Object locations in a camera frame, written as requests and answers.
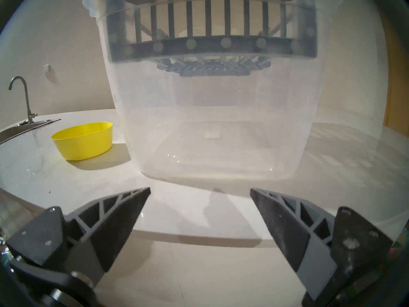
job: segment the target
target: transparent plastic container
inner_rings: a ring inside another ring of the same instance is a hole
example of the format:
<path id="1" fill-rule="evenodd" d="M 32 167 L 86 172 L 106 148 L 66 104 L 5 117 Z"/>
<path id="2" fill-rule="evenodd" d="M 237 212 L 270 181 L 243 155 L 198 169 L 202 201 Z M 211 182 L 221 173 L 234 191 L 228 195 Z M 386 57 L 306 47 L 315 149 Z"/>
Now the transparent plastic container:
<path id="1" fill-rule="evenodd" d="M 342 0 L 83 0 L 147 176 L 285 178 L 316 112 Z"/>

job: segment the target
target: marble countertop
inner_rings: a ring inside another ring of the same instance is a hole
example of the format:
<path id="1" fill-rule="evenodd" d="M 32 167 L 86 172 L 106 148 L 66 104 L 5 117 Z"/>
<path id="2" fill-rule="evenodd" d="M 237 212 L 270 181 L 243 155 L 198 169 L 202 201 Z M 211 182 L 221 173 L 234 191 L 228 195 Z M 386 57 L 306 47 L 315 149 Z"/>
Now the marble countertop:
<path id="1" fill-rule="evenodd" d="M 409 139 L 382 123 L 319 108 L 300 165 L 278 181 L 183 181 L 145 177 L 129 156 L 114 109 L 60 113 L 35 120 L 61 120 L 0 145 L 0 188 L 68 214 L 87 202 L 151 187 L 134 229 L 141 238 L 236 247 L 275 246 L 251 187 L 310 200 L 335 214 L 352 207 L 396 238 L 409 217 Z M 112 148 L 95 158 L 68 162 L 51 135 L 70 126 L 109 121 Z"/>

